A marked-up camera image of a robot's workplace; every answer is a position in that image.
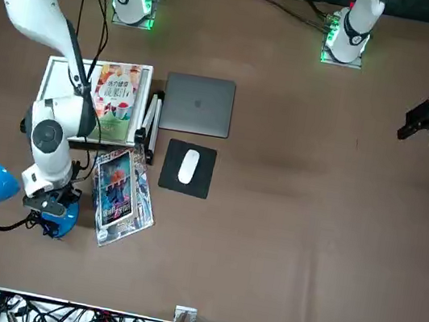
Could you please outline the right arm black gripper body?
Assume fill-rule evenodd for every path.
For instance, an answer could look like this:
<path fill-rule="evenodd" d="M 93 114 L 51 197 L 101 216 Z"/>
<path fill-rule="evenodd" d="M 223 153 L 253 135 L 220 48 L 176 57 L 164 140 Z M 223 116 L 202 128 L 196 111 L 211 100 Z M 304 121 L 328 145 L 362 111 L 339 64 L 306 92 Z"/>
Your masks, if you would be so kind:
<path fill-rule="evenodd" d="M 69 184 L 66 184 L 65 186 L 60 187 L 59 189 L 54 189 L 48 192 L 50 199 L 56 199 L 61 200 L 64 198 L 65 194 L 67 193 L 67 190 L 69 188 Z"/>

